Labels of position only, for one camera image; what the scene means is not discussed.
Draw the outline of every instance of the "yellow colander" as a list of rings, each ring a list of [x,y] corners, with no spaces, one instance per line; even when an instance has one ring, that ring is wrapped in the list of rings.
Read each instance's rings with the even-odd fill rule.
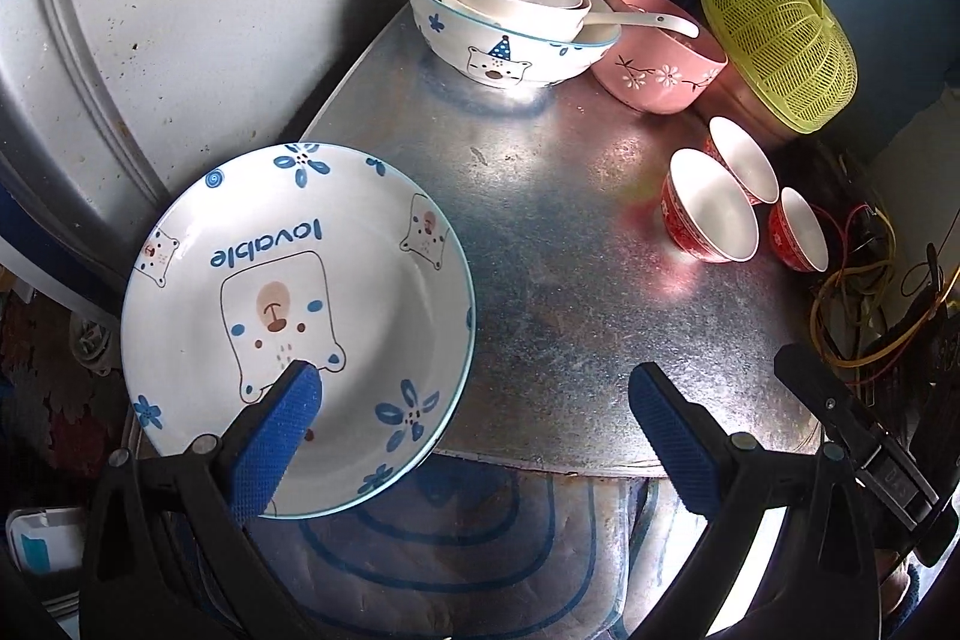
[[[771,112],[802,134],[856,91],[856,59],[824,0],[701,0],[714,36]]]

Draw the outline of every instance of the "galvanized metal tabletop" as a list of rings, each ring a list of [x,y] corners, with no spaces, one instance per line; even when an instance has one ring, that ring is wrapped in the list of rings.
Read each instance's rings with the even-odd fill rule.
[[[803,281],[765,229],[752,261],[720,266],[664,232],[670,156],[705,135],[693,114],[637,114],[589,73],[531,92],[475,84],[430,52],[409,7],[384,29],[304,138],[413,177],[467,253],[476,353],[440,452],[664,475],[627,403],[644,360],[728,432],[812,449],[812,417],[773,374],[776,350],[805,334]]]

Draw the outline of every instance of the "white bowl with bear print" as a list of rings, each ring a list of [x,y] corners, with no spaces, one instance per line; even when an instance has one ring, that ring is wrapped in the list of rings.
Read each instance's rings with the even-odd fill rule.
[[[473,285],[440,208],[366,153],[298,143],[209,172],[157,221],[127,285],[123,369],[163,456],[222,434],[292,360],[320,413],[265,515],[325,515],[430,452],[467,380]]]
[[[604,0],[592,11],[610,12]],[[410,0],[414,22],[430,49],[483,85],[544,88],[587,71],[620,38],[619,25],[587,25],[572,42],[517,33],[472,17],[440,0]]]

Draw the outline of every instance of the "blue flower pattern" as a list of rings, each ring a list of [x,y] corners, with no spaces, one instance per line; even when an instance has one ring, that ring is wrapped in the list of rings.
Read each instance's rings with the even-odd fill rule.
[[[387,173],[387,167],[383,165],[383,161],[377,161],[376,158],[368,158],[367,166],[373,167],[381,177]]]
[[[157,429],[162,429],[163,424],[160,421],[160,408],[157,405],[152,405],[147,401],[147,397],[142,393],[137,397],[136,402],[133,403],[133,413],[136,413],[137,419],[140,421],[140,426],[144,429],[153,424]]]
[[[387,426],[401,427],[391,434],[390,439],[387,440],[387,453],[392,453],[400,447],[400,443],[407,435],[408,428],[414,442],[423,437],[424,424],[421,423],[421,416],[437,407],[437,403],[440,401],[440,391],[434,391],[424,399],[424,402],[419,402],[419,398],[416,396],[416,388],[413,382],[409,380],[400,381],[400,393],[403,395],[403,401],[406,402],[406,411],[398,408],[397,405],[390,404],[390,402],[381,402],[373,410],[381,423],[385,423]]]
[[[306,188],[306,173],[309,169],[317,172],[318,175],[329,175],[330,167],[323,161],[314,161],[310,156],[320,149],[317,143],[306,143],[306,145],[284,145],[293,155],[280,155],[274,159],[274,166],[281,169],[296,169],[294,172],[294,181],[298,188]]]
[[[376,491],[381,485],[384,485],[387,480],[390,480],[390,475],[394,474],[394,468],[388,467],[386,464],[381,464],[376,468],[376,472],[373,475],[365,475],[363,478],[363,485],[357,489],[358,494],[366,494],[368,491]]]

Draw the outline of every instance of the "white spoon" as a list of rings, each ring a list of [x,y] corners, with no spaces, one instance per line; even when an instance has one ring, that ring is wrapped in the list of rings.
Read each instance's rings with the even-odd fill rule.
[[[584,25],[645,25],[647,28],[664,28],[682,33],[690,39],[700,36],[699,26],[690,23],[690,20],[655,12],[587,12]]]

